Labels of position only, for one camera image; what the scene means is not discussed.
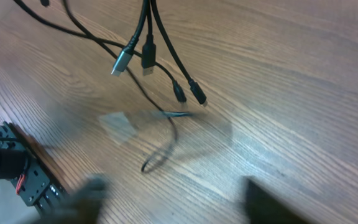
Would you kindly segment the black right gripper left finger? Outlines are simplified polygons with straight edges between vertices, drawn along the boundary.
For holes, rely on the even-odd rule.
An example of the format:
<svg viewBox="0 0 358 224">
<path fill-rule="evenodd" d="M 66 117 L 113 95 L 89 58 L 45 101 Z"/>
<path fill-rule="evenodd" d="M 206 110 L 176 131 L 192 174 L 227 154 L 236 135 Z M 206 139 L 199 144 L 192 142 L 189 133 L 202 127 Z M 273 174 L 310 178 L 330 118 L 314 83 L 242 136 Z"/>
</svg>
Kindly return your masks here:
<svg viewBox="0 0 358 224">
<path fill-rule="evenodd" d="M 109 190 L 108 179 L 91 175 L 76 192 L 63 194 L 51 186 L 38 205 L 40 216 L 27 220 L 26 224 L 94 224 Z"/>
</svg>

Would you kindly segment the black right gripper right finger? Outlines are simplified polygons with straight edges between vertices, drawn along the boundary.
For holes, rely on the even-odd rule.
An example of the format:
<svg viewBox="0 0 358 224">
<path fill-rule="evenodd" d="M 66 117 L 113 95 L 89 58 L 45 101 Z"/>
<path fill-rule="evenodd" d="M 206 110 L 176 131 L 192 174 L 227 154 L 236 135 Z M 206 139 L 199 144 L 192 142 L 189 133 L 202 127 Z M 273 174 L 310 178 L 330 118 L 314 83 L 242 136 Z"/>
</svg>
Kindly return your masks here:
<svg viewBox="0 0 358 224">
<path fill-rule="evenodd" d="M 244 177 L 242 210 L 250 224 L 309 224 L 303 215 L 279 200 L 253 176 Z"/>
</svg>

